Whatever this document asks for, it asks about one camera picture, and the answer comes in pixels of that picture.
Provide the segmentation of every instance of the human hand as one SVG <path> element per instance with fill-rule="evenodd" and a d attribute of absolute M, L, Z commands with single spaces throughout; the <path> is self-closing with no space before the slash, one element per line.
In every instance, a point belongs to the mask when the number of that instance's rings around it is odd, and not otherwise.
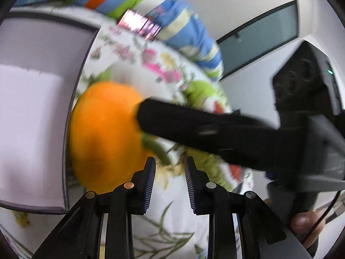
<path fill-rule="evenodd" d="M 291 221 L 291 230 L 295 233 L 297 239 L 300 241 L 304 238 L 304 236 L 310 231 L 313 225 L 318 221 L 321 214 L 317 213 L 316 211 L 308 211 L 304 213 L 299 213 L 294 216 Z M 307 240 L 303 243 L 305 249 L 308 249 L 317 239 L 317 237 L 322 232 L 323 228 L 325 227 L 326 220 L 323 219 L 320 224 L 314 229 L 312 234 L 307 238 Z"/>

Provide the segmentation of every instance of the leaf pattern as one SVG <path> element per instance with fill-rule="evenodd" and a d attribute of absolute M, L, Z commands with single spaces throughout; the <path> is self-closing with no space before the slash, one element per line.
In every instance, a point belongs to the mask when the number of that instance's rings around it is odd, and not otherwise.
<path fill-rule="evenodd" d="M 163 187 L 164 190 L 168 188 L 169 180 L 172 177 L 181 176 L 184 174 L 185 153 L 181 154 L 178 163 L 175 165 L 164 165 L 158 158 L 156 158 L 156 177 L 155 180 Z"/>
<path fill-rule="evenodd" d="M 28 217 L 28 214 L 26 212 L 19 212 L 19 211 L 12 211 L 17 224 L 21 227 L 21 228 L 25 228 L 27 226 L 30 226 L 30 220 Z"/>
<path fill-rule="evenodd" d="M 190 239 L 193 237 L 194 233 L 187 232 L 169 232 L 164 227 L 164 218 L 173 202 L 170 202 L 159 219 L 158 222 L 143 216 L 142 219 L 150 223 L 153 227 L 157 229 L 156 234 L 149 235 L 147 237 L 138 237 L 134 235 L 134 239 L 139 241 L 145 248 L 139 249 L 134 248 L 135 258 L 140 258 L 143 255 L 149 255 L 149 259 L 157 256 L 157 259 L 166 259 L 169 255 L 179 250 L 185 246 Z M 155 244 L 164 245 L 164 247 L 157 248 Z"/>

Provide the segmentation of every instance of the black handle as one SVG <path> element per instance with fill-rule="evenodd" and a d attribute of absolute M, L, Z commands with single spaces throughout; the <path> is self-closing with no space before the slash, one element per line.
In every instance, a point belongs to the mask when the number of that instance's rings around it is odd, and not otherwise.
<path fill-rule="evenodd" d="M 313 210 L 318 195 L 315 192 L 288 191 L 278 181 L 269 183 L 267 191 L 271 209 L 288 227 L 296 214 Z"/>

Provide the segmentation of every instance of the colorful fabric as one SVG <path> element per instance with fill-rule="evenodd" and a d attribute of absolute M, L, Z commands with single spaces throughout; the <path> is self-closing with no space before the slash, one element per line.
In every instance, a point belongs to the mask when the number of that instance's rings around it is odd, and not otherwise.
<path fill-rule="evenodd" d="M 17 0 L 22 6 L 49 0 Z M 191 5 L 185 0 L 70 0 L 74 5 L 87 7 L 119 19 L 126 10 L 133 9 L 151 17 L 162 26 L 157 38 L 178 50 L 204 70 L 212 81 L 223 74 L 223 62 L 216 42 Z"/>

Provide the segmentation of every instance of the green leaf print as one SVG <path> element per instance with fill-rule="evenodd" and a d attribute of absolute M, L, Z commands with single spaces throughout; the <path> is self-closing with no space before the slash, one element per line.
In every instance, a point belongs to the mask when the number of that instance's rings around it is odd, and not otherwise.
<path fill-rule="evenodd" d="M 81 95 L 82 95 L 82 93 L 80 91 L 76 90 L 74 98 L 78 100 Z"/>
<path fill-rule="evenodd" d="M 187 156 L 192 156 L 198 170 L 205 171 L 210 181 L 223 186 L 226 190 L 232 191 L 233 186 L 227 182 L 223 172 L 219 168 L 221 158 L 214 154 L 202 152 L 193 148 L 186 149 Z"/>
<path fill-rule="evenodd" d="M 196 254 L 201 254 L 204 250 L 197 244 L 194 245 L 194 250 Z"/>
<path fill-rule="evenodd" d="M 182 93 L 190 106 L 193 106 L 201 98 L 217 96 L 217 90 L 212 84 L 201 80 L 193 80 L 188 83 Z"/>
<path fill-rule="evenodd" d="M 98 81 L 109 81 L 111 77 L 111 72 L 111 66 L 109 66 L 108 68 L 106 68 L 106 70 L 104 70 L 104 72 L 97 76 Z"/>
<path fill-rule="evenodd" d="M 101 34 L 100 39 L 103 40 L 105 46 L 114 46 L 117 42 L 108 34 Z"/>
<path fill-rule="evenodd" d="M 171 160 L 168 157 L 168 153 L 166 153 L 163 147 L 155 140 L 155 136 L 144 133 L 142 136 L 141 143 L 145 148 L 155 153 L 157 158 L 161 160 L 162 164 L 171 165 Z"/>
<path fill-rule="evenodd" d="M 177 151 L 178 149 L 180 149 L 180 147 L 182 147 L 182 145 L 176 143 L 171 148 L 169 148 L 165 153 L 168 154 L 171 151 Z"/>
<path fill-rule="evenodd" d="M 176 252 L 183 246 L 185 246 L 194 233 L 170 233 L 164 228 L 164 218 L 173 202 L 169 203 L 162 212 L 159 222 L 151 220 L 146 216 L 142 216 L 141 219 L 150 223 L 153 227 L 157 228 L 157 233 L 149 235 L 147 237 L 138 237 L 136 235 L 133 238 L 139 241 L 145 248 L 134 248 L 135 258 L 140 258 L 143 255 L 149 255 L 149 259 L 156 257 L 156 259 L 166 259 L 169 255 Z"/>

